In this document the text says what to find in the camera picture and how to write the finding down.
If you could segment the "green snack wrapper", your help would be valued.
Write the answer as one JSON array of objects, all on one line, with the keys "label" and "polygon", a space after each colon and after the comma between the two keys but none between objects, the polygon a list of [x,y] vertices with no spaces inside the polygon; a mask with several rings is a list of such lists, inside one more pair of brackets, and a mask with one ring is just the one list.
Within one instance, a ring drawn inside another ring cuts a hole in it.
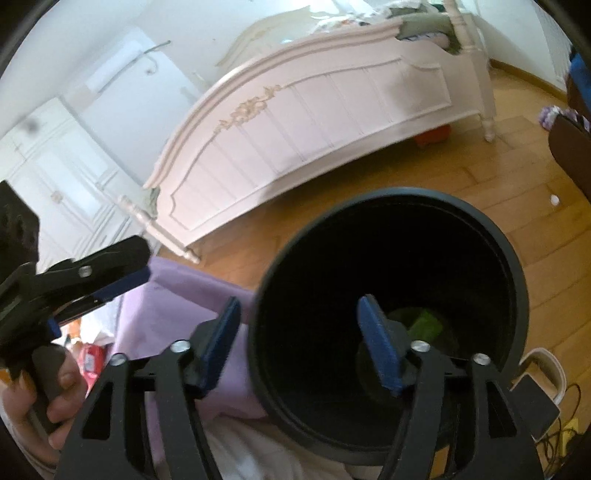
[{"label": "green snack wrapper", "polygon": [[420,340],[432,344],[444,330],[441,322],[427,310],[423,310],[412,326],[409,328],[409,336],[412,340]]}]

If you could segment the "black round trash bin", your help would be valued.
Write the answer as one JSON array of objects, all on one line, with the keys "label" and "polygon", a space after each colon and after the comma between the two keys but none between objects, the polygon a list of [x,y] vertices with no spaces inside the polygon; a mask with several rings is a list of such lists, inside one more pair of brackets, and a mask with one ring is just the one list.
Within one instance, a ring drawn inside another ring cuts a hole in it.
[{"label": "black round trash bin", "polygon": [[372,297],[387,325],[457,365],[488,355],[510,381],[522,357],[529,297],[500,228],[465,201],[420,188],[349,200],[301,230],[277,255],[249,322],[249,374],[264,411],[305,448],[381,465],[402,404],[382,386],[358,320]]}]

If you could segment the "white wardrobe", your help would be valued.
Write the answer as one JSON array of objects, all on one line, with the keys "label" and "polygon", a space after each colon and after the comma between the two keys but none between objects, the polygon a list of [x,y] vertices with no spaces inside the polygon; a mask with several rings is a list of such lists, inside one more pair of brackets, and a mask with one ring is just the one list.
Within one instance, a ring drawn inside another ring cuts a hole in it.
[{"label": "white wardrobe", "polygon": [[39,217],[39,272],[130,236],[146,235],[117,200],[125,196],[144,208],[149,193],[57,98],[1,138],[1,178]]}]

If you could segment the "red box under bed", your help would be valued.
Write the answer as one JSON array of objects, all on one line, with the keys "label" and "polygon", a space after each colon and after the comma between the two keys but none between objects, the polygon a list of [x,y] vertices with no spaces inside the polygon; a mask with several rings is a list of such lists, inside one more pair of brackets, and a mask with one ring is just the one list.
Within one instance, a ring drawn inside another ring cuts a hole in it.
[{"label": "red box under bed", "polygon": [[414,141],[419,148],[425,148],[432,144],[438,144],[447,141],[451,135],[451,132],[451,125],[446,124],[416,135],[414,137]]}]

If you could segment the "brown chair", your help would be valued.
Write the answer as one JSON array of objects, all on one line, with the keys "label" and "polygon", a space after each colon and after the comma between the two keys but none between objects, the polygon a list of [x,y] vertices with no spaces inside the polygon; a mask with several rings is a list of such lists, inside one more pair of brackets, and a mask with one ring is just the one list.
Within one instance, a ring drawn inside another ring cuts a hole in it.
[{"label": "brown chair", "polygon": [[570,75],[566,86],[568,109],[554,120],[549,148],[559,166],[590,200],[590,109]]}]

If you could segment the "purple floral cloth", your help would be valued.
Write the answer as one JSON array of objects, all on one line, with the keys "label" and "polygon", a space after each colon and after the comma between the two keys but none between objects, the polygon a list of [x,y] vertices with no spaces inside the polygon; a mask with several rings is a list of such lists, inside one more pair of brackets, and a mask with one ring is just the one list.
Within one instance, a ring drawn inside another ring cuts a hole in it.
[{"label": "purple floral cloth", "polygon": [[556,105],[543,107],[539,114],[538,121],[545,130],[550,131],[555,120],[559,116],[564,116],[572,120],[576,124],[580,125],[585,131],[590,132],[589,120],[571,108],[562,109]]}]

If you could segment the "blue towel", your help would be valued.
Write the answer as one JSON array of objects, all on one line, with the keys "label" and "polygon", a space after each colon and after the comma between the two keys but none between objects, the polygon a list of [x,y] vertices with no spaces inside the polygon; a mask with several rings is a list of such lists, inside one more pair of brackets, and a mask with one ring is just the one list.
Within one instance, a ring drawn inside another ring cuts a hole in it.
[{"label": "blue towel", "polygon": [[590,95],[591,74],[582,56],[576,52],[571,59],[570,77],[573,79],[579,91],[586,96]]}]

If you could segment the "white ornate bed frame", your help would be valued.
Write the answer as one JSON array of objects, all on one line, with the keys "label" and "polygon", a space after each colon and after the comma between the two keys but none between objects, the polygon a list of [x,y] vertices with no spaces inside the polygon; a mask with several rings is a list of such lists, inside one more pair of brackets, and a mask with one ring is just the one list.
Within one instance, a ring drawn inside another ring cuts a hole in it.
[{"label": "white ornate bed frame", "polygon": [[154,211],[124,196],[120,208],[195,261],[200,238],[391,144],[471,116],[493,141],[487,57],[458,4],[443,7],[457,54],[403,39],[399,17],[311,34],[232,69],[169,136],[145,184],[156,192]]}]

